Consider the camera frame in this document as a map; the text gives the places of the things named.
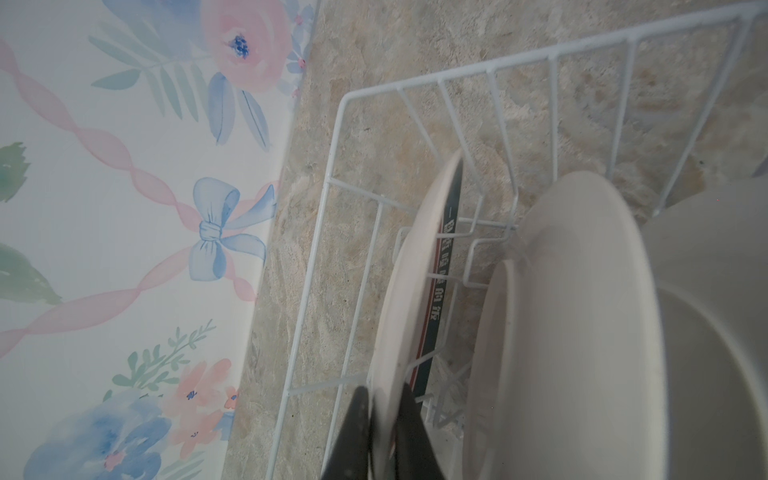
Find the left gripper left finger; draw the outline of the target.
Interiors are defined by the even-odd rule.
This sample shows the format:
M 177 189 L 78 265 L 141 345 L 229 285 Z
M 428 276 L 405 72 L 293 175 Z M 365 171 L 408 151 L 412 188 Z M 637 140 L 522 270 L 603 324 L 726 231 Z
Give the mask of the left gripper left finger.
M 322 480 L 365 480 L 368 477 L 371 425 L 369 405 L 368 389 L 358 386 L 322 472 Z

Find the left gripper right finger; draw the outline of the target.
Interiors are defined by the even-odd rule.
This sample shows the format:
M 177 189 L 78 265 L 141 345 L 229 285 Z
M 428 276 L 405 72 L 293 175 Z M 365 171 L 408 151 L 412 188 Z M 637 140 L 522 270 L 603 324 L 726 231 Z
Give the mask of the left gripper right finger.
M 445 479 L 421 418 L 420 407 L 408 384 L 403 385 L 395 423 L 395 478 Z

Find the green red rimmed plate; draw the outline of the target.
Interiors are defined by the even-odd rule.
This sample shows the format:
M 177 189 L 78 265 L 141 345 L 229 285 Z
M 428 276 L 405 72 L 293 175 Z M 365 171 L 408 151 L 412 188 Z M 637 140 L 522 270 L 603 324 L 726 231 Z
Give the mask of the green red rimmed plate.
M 414 342 L 427 274 L 454 177 L 462 172 L 456 152 L 430 186 L 403 241 L 395 262 L 378 322 L 368 386 L 371 395 L 370 477 L 383 479 L 407 367 L 414 359 Z

